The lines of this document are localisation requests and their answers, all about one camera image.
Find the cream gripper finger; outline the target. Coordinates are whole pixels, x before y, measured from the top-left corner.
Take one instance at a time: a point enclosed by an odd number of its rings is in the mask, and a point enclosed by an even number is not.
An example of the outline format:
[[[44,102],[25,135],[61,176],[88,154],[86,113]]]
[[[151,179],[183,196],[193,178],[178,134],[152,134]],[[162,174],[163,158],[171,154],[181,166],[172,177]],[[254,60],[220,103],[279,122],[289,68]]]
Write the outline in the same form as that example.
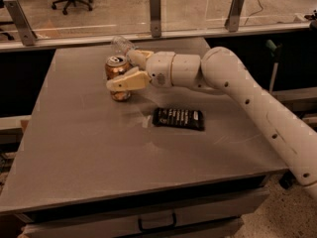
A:
[[[149,74],[136,66],[126,73],[108,80],[106,87],[111,91],[138,90],[146,88],[150,83]]]
[[[147,60],[154,53],[145,50],[129,50],[127,58],[132,66],[137,66],[139,69],[145,69]]]

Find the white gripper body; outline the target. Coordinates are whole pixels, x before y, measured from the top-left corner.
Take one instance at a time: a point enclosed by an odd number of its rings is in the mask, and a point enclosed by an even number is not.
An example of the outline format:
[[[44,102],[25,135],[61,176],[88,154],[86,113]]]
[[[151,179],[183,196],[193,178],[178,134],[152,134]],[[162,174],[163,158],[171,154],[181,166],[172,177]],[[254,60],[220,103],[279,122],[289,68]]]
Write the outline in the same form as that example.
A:
[[[146,71],[155,87],[172,87],[171,66],[175,57],[174,52],[158,52],[151,55],[146,63]]]

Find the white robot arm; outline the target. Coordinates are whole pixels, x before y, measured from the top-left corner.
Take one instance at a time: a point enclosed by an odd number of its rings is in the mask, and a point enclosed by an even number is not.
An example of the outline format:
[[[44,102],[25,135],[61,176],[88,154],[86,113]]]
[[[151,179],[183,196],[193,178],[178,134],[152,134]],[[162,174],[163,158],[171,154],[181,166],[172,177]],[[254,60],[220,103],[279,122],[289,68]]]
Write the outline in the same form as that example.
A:
[[[106,84],[109,90],[152,85],[227,94],[247,113],[297,181],[317,199],[317,133],[259,86],[232,51],[216,47],[200,57],[130,50],[127,57],[133,68],[110,79]]]

